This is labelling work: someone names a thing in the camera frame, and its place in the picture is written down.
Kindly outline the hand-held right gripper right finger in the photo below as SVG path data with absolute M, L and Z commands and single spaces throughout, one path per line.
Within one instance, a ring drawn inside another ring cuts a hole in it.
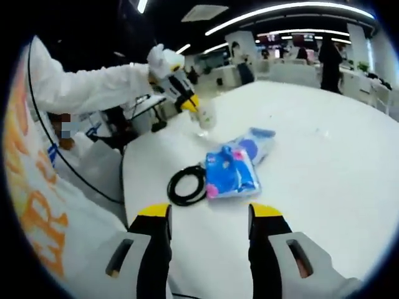
M 358 279 L 334 269 L 331 256 L 302 232 L 294 232 L 271 206 L 249 205 L 253 298 L 353 298 Z

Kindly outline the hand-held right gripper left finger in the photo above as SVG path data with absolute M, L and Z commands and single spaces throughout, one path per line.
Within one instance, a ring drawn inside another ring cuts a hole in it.
M 142 209 L 128 228 L 129 236 L 117 245 L 105 273 L 111 278 L 127 275 L 129 298 L 169 298 L 168 273 L 172 258 L 171 205 Z

